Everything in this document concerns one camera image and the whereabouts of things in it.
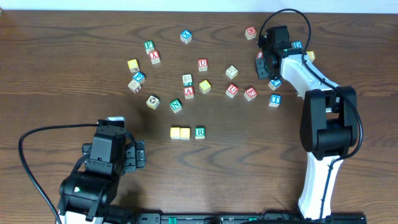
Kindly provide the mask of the green R block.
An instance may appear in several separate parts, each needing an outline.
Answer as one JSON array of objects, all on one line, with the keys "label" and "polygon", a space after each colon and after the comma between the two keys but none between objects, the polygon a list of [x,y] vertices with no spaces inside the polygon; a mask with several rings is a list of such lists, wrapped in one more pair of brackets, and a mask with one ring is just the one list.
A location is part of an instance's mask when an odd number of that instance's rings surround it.
[{"label": "green R block", "polygon": [[195,139],[205,139],[205,128],[196,127],[195,128]]}]

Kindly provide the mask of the yellow C block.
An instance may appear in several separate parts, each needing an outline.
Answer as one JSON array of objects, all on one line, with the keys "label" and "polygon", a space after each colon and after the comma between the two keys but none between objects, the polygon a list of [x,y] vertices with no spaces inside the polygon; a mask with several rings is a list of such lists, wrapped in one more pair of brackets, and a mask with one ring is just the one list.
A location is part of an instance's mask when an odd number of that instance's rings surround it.
[{"label": "yellow C block", "polygon": [[171,139],[180,139],[180,128],[179,127],[171,127],[170,138]]}]

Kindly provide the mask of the yellow O block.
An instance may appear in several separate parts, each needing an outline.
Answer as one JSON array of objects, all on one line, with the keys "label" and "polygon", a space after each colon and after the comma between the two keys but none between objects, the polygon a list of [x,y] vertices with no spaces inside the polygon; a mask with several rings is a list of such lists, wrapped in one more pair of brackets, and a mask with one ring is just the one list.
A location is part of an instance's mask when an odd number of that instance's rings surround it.
[{"label": "yellow O block", "polygon": [[190,139],[190,128],[180,128],[180,139],[181,140]]}]

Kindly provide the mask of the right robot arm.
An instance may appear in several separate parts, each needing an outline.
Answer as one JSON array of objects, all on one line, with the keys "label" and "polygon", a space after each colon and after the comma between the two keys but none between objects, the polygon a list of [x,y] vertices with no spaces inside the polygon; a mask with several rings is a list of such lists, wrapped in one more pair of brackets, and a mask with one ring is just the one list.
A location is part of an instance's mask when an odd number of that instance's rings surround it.
[{"label": "right robot arm", "polygon": [[301,49],[263,49],[256,59],[260,79],[285,80],[303,98],[300,140],[307,153],[303,191],[298,200],[306,221],[331,216],[331,197],[343,161],[361,146],[363,125],[356,107],[356,92],[324,76]]}]

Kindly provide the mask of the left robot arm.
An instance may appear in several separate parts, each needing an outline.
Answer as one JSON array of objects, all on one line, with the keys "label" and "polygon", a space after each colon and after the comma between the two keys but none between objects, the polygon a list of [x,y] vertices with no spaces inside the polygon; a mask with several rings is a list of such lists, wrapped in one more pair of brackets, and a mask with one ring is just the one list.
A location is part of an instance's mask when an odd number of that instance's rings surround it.
[{"label": "left robot arm", "polygon": [[61,223],[135,223],[129,210],[112,205],[121,177],[146,166],[144,141],[136,141],[124,121],[99,120],[92,143],[60,186]]}]

